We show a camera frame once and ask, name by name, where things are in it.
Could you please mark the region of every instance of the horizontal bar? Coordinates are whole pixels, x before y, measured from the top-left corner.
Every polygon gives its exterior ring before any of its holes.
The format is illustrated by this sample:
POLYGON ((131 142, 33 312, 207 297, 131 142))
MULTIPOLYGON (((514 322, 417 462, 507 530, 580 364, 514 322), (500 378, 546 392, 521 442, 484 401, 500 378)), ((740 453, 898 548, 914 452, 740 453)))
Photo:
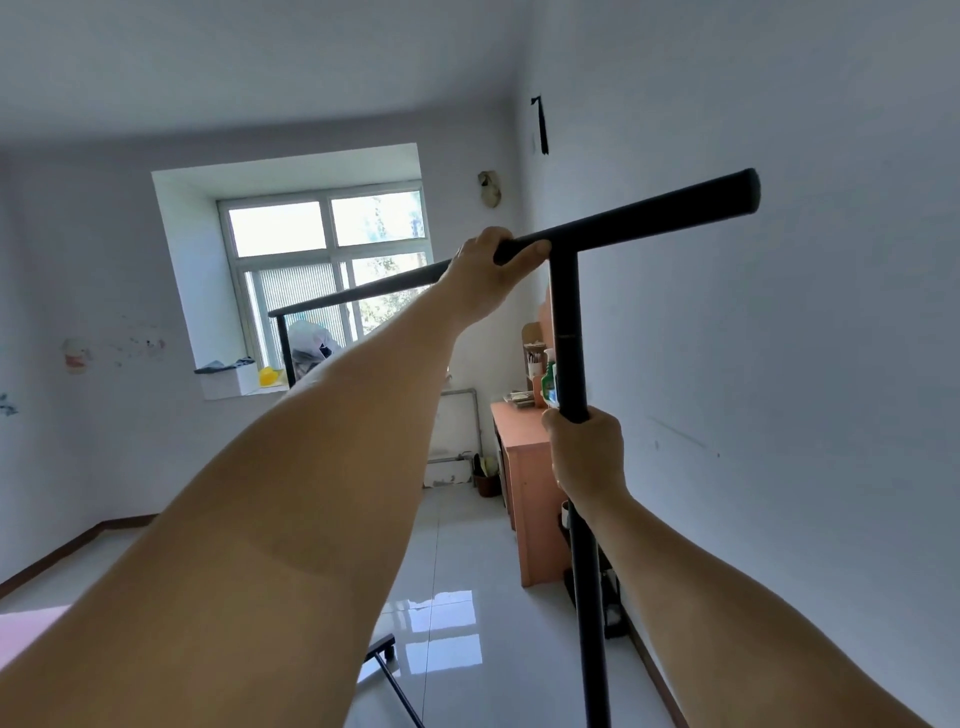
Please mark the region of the horizontal bar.
POLYGON ((456 457, 434 457, 426 461, 427 465, 436 465, 437 463, 455 463, 459 460, 472 460, 473 453, 467 455, 457 455, 456 457))
MULTIPOLYGON (((514 240, 504 240, 496 249, 493 260, 503 265, 528 245, 544 238, 553 244, 554 251, 579 253, 627 240, 695 228, 740 215, 751 215, 759 205, 760 177, 755 169, 745 169, 556 228, 523 235, 514 240)), ((442 260, 414 271, 359 285, 348 291, 338 291, 311 301, 276 308, 270 311, 269 315, 276 318, 420 288, 440 280, 449 265, 449 260, 442 260)))

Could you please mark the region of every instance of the wooden cabinet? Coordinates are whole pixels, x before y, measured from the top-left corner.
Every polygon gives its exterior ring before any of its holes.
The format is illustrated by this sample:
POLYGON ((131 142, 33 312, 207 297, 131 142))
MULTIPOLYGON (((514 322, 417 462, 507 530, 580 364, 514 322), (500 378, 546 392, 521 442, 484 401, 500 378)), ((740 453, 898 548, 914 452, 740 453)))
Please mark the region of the wooden cabinet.
POLYGON ((570 568, 570 550, 557 526, 566 500, 553 476, 550 442, 540 424, 541 409, 491 405, 502 455, 504 498, 516 531, 520 582, 524 587, 561 581, 570 568))

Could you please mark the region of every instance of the hand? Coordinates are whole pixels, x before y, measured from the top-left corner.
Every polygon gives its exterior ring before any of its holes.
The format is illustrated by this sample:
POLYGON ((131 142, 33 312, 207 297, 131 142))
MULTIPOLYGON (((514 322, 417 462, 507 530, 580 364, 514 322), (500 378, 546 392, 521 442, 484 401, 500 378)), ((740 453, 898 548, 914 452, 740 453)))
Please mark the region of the hand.
POLYGON ((493 313, 514 286, 550 255, 550 241, 538 240, 506 265, 497 265, 493 262, 496 246, 513 237, 506 228, 486 228, 464 243, 437 284, 461 309, 465 326, 493 313))
POLYGON ((596 407, 590 419, 576 425, 556 409, 543 413, 550 435, 553 473, 580 511, 630 497, 623 474, 623 435, 620 422, 596 407))

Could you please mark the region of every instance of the bottle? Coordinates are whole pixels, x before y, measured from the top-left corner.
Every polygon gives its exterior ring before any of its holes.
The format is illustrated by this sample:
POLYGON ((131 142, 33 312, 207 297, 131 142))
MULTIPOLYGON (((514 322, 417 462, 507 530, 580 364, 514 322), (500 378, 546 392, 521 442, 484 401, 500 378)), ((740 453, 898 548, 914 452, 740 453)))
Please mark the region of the bottle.
POLYGON ((540 380, 540 392, 547 406, 556 407, 557 404, 557 355, 552 349, 546 350, 546 374, 540 380))

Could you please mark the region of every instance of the black metal frame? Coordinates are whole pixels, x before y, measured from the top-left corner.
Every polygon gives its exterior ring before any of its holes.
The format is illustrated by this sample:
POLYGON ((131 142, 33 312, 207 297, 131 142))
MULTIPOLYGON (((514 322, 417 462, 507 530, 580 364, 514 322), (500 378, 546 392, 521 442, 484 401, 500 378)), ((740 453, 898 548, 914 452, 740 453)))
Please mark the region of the black metal frame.
POLYGON ((410 716, 411 720, 414 721, 414 725, 416 725, 417 728, 424 728, 423 721, 420 720, 420 716, 417 715, 417 711, 414 710, 413 705, 407 699, 407 694, 403 691, 403 688, 396 681, 394 675, 390 672, 390 668, 387 667, 387 663, 392 662, 395 658, 396 637, 390 634, 371 644, 370 648, 367 650, 367 657, 365 657, 363 661, 365 663, 369 660, 377 661, 377 663, 380 665, 380 669, 383 670, 383 674, 385 674, 387 679, 390 681, 390 687, 394 689, 396 696, 400 698, 400 702, 403 703, 403 707, 406 709, 407 714, 410 716))
MULTIPOLYGON (((577 254, 614 243, 750 215, 756 212, 759 204, 759 177, 756 170, 745 169, 726 177, 694 184, 649 200, 500 243, 493 260, 501 265, 537 240, 545 238, 552 243, 551 306, 559 373, 557 398, 561 414, 575 423, 588 419, 577 254)), ((287 337, 286 316, 429 285, 440 279, 449 264, 449 260, 444 260, 347 291, 270 311, 270 316, 276 318, 280 346, 283 348, 283 362, 291 386, 296 382, 296 375, 287 337)), ((597 545, 587 523, 572 503, 569 522, 587 725, 589 728, 609 728, 610 697, 607 691, 597 545)), ((395 690, 401 695, 401 699, 405 700, 396 684, 395 690)))

